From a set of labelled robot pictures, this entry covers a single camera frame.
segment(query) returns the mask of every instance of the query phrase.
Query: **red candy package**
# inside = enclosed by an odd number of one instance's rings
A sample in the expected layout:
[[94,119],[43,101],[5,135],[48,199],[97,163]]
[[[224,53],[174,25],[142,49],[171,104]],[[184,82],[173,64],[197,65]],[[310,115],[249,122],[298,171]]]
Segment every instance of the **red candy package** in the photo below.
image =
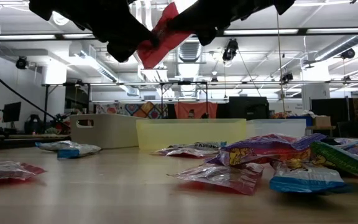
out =
[[302,138],[294,138],[281,134],[257,136],[224,146],[219,154],[207,161],[224,166],[241,166],[248,162],[265,164],[271,161],[287,161],[290,159],[310,159],[309,145],[326,136],[312,134]]
[[159,47],[153,47],[149,40],[145,40],[139,44],[137,53],[145,69],[153,69],[169,51],[173,50],[192,34],[192,32],[167,29],[167,23],[177,15],[179,15],[179,13],[173,2],[164,9],[161,19],[152,30],[160,39]]
[[263,169],[262,165],[254,163],[247,164],[243,169],[204,164],[170,176],[181,180],[229,187],[242,194],[253,195],[255,186],[262,177]]
[[42,168],[19,162],[0,162],[0,180],[17,179],[27,180],[46,172]]

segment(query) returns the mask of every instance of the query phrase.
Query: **ceiling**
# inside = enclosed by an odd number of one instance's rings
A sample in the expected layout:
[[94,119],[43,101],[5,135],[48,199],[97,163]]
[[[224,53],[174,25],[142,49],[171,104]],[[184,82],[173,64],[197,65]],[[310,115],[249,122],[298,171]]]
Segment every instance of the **ceiling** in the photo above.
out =
[[[352,27],[358,26],[358,1],[355,4],[333,4],[323,6],[308,6],[310,3],[319,2],[336,2],[338,0],[320,1],[320,0],[297,0],[296,5],[292,6],[284,15],[279,17],[280,28],[295,27]],[[152,1],[152,24],[156,25],[162,14],[162,6],[167,4],[168,0]],[[135,6],[132,6],[132,12],[135,13]],[[54,21],[45,21],[28,10],[27,6],[1,7],[0,6],[0,33],[1,34],[38,34],[38,33],[79,33],[81,32],[72,22],[64,26],[58,26]],[[229,29],[264,29],[277,28],[276,11],[274,7],[270,7],[263,11],[251,15],[245,21],[233,22]],[[315,52],[330,45],[334,41],[340,39],[341,36],[307,36],[307,37],[281,37],[280,47],[278,37],[238,37],[239,51],[241,56],[237,55],[231,67],[225,68],[222,62],[217,62],[211,55],[211,52],[218,54],[222,52],[229,38],[220,37],[203,47],[203,59],[200,63],[200,70],[196,80],[210,80],[213,76],[212,71],[217,71],[219,81],[249,81],[250,71],[254,81],[271,80],[278,78],[280,61],[284,65],[294,60],[293,66],[288,68],[294,73],[294,79],[300,79],[300,55],[305,52]],[[70,45],[71,42],[4,42],[2,48],[10,49],[47,49],[54,54],[59,55],[62,46]],[[138,76],[138,61],[131,57],[126,63],[118,63],[112,57],[109,57],[106,51],[106,44],[102,44],[95,40],[82,41],[83,45],[91,45],[97,51],[97,58],[112,70],[120,80],[125,82],[142,82]],[[358,45],[354,47],[356,57],[358,57]],[[70,59],[72,55],[62,55],[70,65],[68,70],[68,78],[81,78],[91,82],[103,82],[101,75],[91,67],[83,64],[75,64]],[[163,61],[167,66],[167,76],[173,80],[178,78],[177,71],[177,54],[172,51]],[[328,60],[329,73],[332,79],[341,79],[344,74],[358,71],[357,60],[345,60],[340,58],[332,58]],[[244,88],[254,88],[254,86],[236,86],[226,85],[227,89],[237,87],[238,91]],[[279,86],[270,86],[271,88],[279,88]],[[342,87],[342,85],[333,85],[332,87]],[[212,86],[211,88],[225,88],[224,86]],[[110,88],[110,91],[122,91],[120,88]]]

